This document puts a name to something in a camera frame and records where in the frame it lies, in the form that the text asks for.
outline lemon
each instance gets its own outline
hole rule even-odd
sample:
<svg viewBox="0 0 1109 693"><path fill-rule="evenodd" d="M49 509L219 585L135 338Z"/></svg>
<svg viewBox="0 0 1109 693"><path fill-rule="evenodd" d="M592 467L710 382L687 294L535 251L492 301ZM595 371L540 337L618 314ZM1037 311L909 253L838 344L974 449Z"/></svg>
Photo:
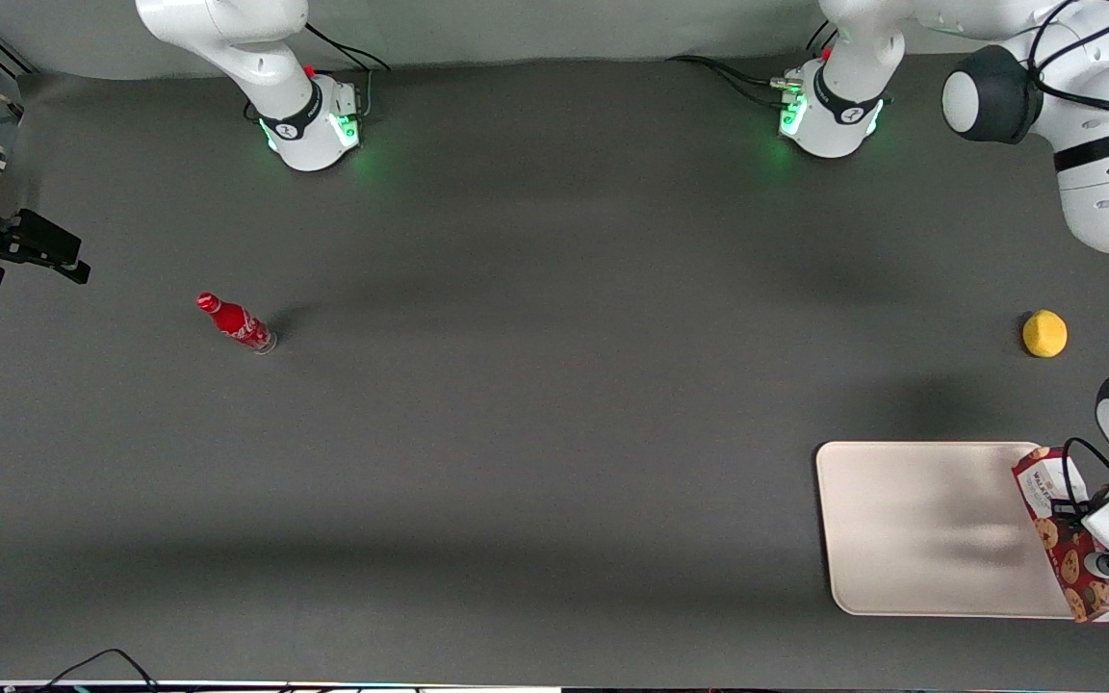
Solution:
<svg viewBox="0 0 1109 693"><path fill-rule="evenodd" d="M1042 359L1060 355L1069 345L1069 326L1051 310L1038 310L1025 322L1020 330L1025 349Z"/></svg>

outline gray table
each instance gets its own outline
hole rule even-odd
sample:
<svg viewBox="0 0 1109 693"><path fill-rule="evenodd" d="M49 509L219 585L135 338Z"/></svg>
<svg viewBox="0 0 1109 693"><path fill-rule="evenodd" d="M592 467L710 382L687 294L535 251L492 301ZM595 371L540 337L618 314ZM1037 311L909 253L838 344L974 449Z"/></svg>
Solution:
<svg viewBox="0 0 1109 693"><path fill-rule="evenodd" d="M828 597L821 442L1097 438L1109 256L952 61L841 162L694 65L398 71L308 175L228 80L27 83L6 193L93 271L0 288L0 676L1109 690L1109 626Z"/></svg>

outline coca-cola bottle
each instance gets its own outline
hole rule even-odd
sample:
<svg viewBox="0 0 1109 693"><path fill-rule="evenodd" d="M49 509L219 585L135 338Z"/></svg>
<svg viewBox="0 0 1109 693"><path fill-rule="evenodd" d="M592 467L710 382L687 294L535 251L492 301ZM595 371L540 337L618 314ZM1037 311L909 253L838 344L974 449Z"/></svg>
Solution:
<svg viewBox="0 0 1109 693"><path fill-rule="evenodd" d="M256 354L267 354L276 347L276 334L237 303L225 303L215 295L203 293L194 299L194 304L212 317L216 329L243 347L250 347Z"/></svg>

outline red cap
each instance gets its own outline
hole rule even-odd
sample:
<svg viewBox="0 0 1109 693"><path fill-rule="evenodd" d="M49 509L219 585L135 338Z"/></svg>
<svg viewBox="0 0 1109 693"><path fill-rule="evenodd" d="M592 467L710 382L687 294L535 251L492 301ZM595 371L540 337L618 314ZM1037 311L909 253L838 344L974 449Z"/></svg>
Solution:
<svg viewBox="0 0 1109 693"><path fill-rule="evenodd" d="M215 313L221 309L221 298L216 298L215 295L208 294L204 291L200 294L200 297L194 299L194 304L200 307L200 310L204 313Z"/></svg>

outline cookie box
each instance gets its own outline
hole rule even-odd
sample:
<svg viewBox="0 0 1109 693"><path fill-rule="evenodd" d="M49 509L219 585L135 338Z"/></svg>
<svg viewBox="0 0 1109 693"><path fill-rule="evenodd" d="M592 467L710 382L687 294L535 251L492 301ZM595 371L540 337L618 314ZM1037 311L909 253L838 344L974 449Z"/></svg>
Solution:
<svg viewBox="0 0 1109 693"><path fill-rule="evenodd" d="M1060 581L1064 598L1072 609L1078 623L1109 622L1109 580L1086 570L1083 559L1095 551L1106 551L1083 528L1074 528L1068 521L1051 513L1052 500L1066 500L1069 490L1064 478L1064 456L1060 448L1038 448L1021 457L1013 468L1025 509L1029 510L1034 530L1047 549L1055 578ZM1078 500L1090 495L1086 483L1069 457L1069 477L1072 492Z"/></svg>

